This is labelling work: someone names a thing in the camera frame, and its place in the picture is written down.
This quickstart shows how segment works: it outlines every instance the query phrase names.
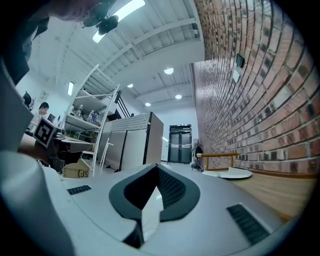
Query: double door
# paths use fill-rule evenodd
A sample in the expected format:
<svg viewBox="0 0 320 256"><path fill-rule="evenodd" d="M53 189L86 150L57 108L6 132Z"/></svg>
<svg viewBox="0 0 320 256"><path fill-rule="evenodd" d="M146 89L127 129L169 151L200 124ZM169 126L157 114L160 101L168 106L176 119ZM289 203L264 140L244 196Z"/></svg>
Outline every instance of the double door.
<svg viewBox="0 0 320 256"><path fill-rule="evenodd" d="M192 160L191 132L171 132L169 142L169 162L189 164Z"/></svg>

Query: white wall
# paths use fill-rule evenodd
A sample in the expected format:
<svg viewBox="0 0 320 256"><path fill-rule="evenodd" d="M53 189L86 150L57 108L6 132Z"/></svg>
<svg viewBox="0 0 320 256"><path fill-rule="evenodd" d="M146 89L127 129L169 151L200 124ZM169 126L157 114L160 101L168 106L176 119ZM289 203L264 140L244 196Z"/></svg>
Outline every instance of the white wall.
<svg viewBox="0 0 320 256"><path fill-rule="evenodd" d="M137 115L140 115L140 114L146 112L146 111L144 111L144 108L141 106L141 104L137 100L135 100L134 97L129 93L129 90L126 87L122 89L121 99L123 100L123 103L124 103L126 109L128 110L130 116L131 116L131 114L134 114L135 116L137 116ZM105 105L108 105L110 102L110 99L105 98L102 100L102 102ZM116 110L118 110L118 112L122 118L125 118L125 115L123 114L119 104L116 105ZM100 114L98 116L98 120L102 120L102 118L103 118L104 111L102 111L101 113L102 114Z"/></svg>
<svg viewBox="0 0 320 256"><path fill-rule="evenodd" d="M163 137L169 140L170 126L191 125L192 141L199 138L197 113L194 107L171 109L168 111L154 111L154 114L163 122ZM168 160L169 143L162 140L161 160Z"/></svg>
<svg viewBox="0 0 320 256"><path fill-rule="evenodd" d="M32 99L35 97L39 98L42 90L47 92L48 98L45 100L45 102L49 104L49 110L46 117L52 114L56 117L56 120L58 119L59 115L61 118L64 117L65 111L67 110L72 99L72 97L68 95L68 85L65 85L65 90L62 91L61 86L58 89L54 84L43 80L41 77L37 76L31 71L29 71L22 78L15 88L21 96L23 96L27 91ZM38 112L39 106L42 102L42 100L35 100L32 110L33 114Z"/></svg>

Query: ceiling beam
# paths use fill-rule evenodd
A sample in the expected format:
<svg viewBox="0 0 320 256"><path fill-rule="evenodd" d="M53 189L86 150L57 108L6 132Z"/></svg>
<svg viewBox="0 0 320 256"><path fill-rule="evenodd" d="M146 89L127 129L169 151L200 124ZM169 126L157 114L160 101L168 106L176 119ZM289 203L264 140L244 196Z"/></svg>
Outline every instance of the ceiling beam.
<svg viewBox="0 0 320 256"><path fill-rule="evenodd" d="M145 92L143 94L140 94L140 95L136 96L135 99L140 99L142 97L145 97L145 96L148 96L148 95L151 95L151 94L155 94L155 93L158 93L158 92L165 92L167 90L185 89L186 87L189 87L189 86L191 86L191 83L189 83L189 82L175 84L175 85L172 85L172 86L163 87L163 88L160 88L160 89L157 89L157 90L152 90L152 91Z"/></svg>
<svg viewBox="0 0 320 256"><path fill-rule="evenodd" d="M192 88L191 88L191 91L192 91L192 98L193 98L193 101L194 101L194 105L196 105L196 87L195 87L195 81L194 81L194 72L193 72L193 68L192 68L192 63L188 65L188 68L190 70L190 81L191 81L191 85L192 85Z"/></svg>
<svg viewBox="0 0 320 256"><path fill-rule="evenodd" d="M73 35L75 28L76 28L76 24L68 24L66 25L67 29L64 27L63 30L65 30L65 35L64 38L60 44L59 47L59 51L58 51L58 57L56 60L56 66L55 66L55 84L58 85L60 83L60 78L61 78L61 69L64 63L64 59L65 59L65 54L67 51L67 46L70 42L71 36Z"/></svg>
<svg viewBox="0 0 320 256"><path fill-rule="evenodd" d="M188 0L190 5L191 5L191 9L193 12L193 15L195 17L195 24L197 25L198 29L199 29L199 34L200 34L200 41L203 42L204 41L204 34L202 32L202 27L201 27L201 22L200 22L200 18L199 18L199 14L197 11L197 7L196 7L196 3L194 0Z"/></svg>
<svg viewBox="0 0 320 256"><path fill-rule="evenodd" d="M83 63L85 63L88 67L93 69L93 65L91 65L85 58L83 58L79 53L77 53L74 49L71 47L67 46L66 47L74 56L76 56L79 60L81 60Z"/></svg>
<svg viewBox="0 0 320 256"><path fill-rule="evenodd" d="M133 43L135 45L141 43L142 41L157 35L161 32L167 31L167 30L171 30L177 27L181 27L184 25L188 25L188 24L192 24L192 23L196 23L196 19L195 18L187 18L187 19L183 19L183 20L178 20L175 22L171 22L169 24L163 25L161 27L155 28L151 31L149 31L148 33L143 34L142 36L138 37L137 39L133 40Z"/></svg>
<svg viewBox="0 0 320 256"><path fill-rule="evenodd" d="M158 12L157 8L154 6L154 4L155 4L154 1L153 0L145 0L145 1L146 1L147 6L151 7L153 9L154 13L158 16L162 25L166 24L164 21L164 17ZM166 31L166 34L168 35L170 43L172 44L175 41L174 38L172 37L171 33L169 33L168 31Z"/></svg>
<svg viewBox="0 0 320 256"><path fill-rule="evenodd" d="M162 80L161 75L158 73L157 76L158 76L158 78L159 78L159 80L160 80L160 82L161 82L161 84L162 84L162 87L165 87L165 83L164 83L164 81Z"/></svg>
<svg viewBox="0 0 320 256"><path fill-rule="evenodd" d="M114 62L116 59L118 59L122 54L124 54L125 52L129 51L131 48L134 48L135 45L141 43L142 41L157 35L161 32L170 30L170 29L174 29L177 27L181 27L183 25L188 25L188 24L192 24L192 23L196 23L196 19L195 18L187 18L187 19L183 19L183 20L179 20L179 21L175 21L166 25L163 25L161 27L158 27L156 29L151 30L148 33L143 34L142 36L138 37L137 39L134 39L132 41L132 43L128 43L125 47L123 47L122 49L120 49L119 51L116 52L116 54L114 54L113 56L111 56L102 66L101 66L101 70L104 71L112 62Z"/></svg>
<svg viewBox="0 0 320 256"><path fill-rule="evenodd" d="M141 53L140 49L133 43L133 39L131 38L131 36L122 27L119 27L118 30L129 43L132 43L133 50L139 56L139 58L143 60L144 56Z"/></svg>
<svg viewBox="0 0 320 256"><path fill-rule="evenodd" d="M169 99L169 100L172 100L172 99L171 99L171 96L170 96L170 93L169 93L168 90L166 90L166 94L168 95L168 99Z"/></svg>
<svg viewBox="0 0 320 256"><path fill-rule="evenodd" d="M171 99L165 101L159 101L155 103L151 103L151 106L144 106L144 110L152 111L153 109L160 110L172 110L173 108L186 108L186 107L194 107L194 101L192 96L183 97L181 99Z"/></svg>
<svg viewBox="0 0 320 256"><path fill-rule="evenodd" d="M116 59L118 59L122 54L129 51L133 47L132 43L128 43L125 47L118 50L116 54L112 55L102 66L101 71L104 71L112 62L114 62Z"/></svg>

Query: white metal shelf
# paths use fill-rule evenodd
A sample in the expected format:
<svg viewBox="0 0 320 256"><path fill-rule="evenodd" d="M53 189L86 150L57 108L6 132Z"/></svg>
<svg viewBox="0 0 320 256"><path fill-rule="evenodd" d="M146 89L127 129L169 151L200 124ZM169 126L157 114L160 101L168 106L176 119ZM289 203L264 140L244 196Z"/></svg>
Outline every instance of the white metal shelf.
<svg viewBox="0 0 320 256"><path fill-rule="evenodd" d="M69 111L72 104L77 105L77 107L79 105L83 105L82 110L88 112L91 112L91 110L98 111L104 109L101 127L81 120L70 114L65 114L62 120L66 130L69 129L74 132L98 132L94 152L83 152L84 154L93 155L91 163L93 176L95 175L97 153L102 131L107 120L107 115L114 114L116 111L117 105L115 104L115 100L117 92L120 88L120 84L115 84L106 74L99 70L98 67L99 64L97 64L83 80L76 93L72 97L72 101L70 102L67 111ZM108 95L112 96L111 99L106 100L105 103L101 102L101 99Z"/></svg>
<svg viewBox="0 0 320 256"><path fill-rule="evenodd" d="M82 153L87 154L87 155L94 155L95 152L89 152L89 151L83 151Z"/></svg>
<svg viewBox="0 0 320 256"><path fill-rule="evenodd" d="M105 107L107 107L106 104L104 104L101 100L99 100L95 96L91 96L91 94L85 90L80 90L77 94L77 97L74 100L74 106L75 109L77 109L80 105L83 105L83 110L85 112L91 112L93 111L99 111Z"/></svg>
<svg viewBox="0 0 320 256"><path fill-rule="evenodd" d="M85 132L85 131L98 131L100 126L97 126L93 123L81 120L73 115L67 114L65 118L65 125L71 125L70 130L75 132Z"/></svg>
<svg viewBox="0 0 320 256"><path fill-rule="evenodd" d="M86 137L86 138L91 139L91 140L96 140L96 139L97 139L96 137L90 137L90 136L83 135L83 134L79 134L79 137L80 137L80 136Z"/></svg>

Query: bottle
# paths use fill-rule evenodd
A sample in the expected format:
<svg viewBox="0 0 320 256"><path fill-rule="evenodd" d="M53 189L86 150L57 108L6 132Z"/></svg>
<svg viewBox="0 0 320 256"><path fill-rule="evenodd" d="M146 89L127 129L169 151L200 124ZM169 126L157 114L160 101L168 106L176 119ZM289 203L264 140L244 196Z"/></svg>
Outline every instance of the bottle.
<svg viewBox="0 0 320 256"><path fill-rule="evenodd" d="M78 110L76 111L75 116L77 116L77 117L80 117L80 116L81 116L81 112L82 112L82 108L83 108L83 107L84 107L84 106L81 104L80 107L78 108Z"/></svg>
<svg viewBox="0 0 320 256"><path fill-rule="evenodd" d="M93 117L94 117L94 111L91 110L91 112L90 112L88 118L86 119L86 121L87 121L88 123L91 123Z"/></svg>
<svg viewBox="0 0 320 256"><path fill-rule="evenodd" d="M95 112L94 115L93 115L93 118L92 118L92 121L91 121L91 124L93 124L96 120L97 120L97 115L98 113Z"/></svg>

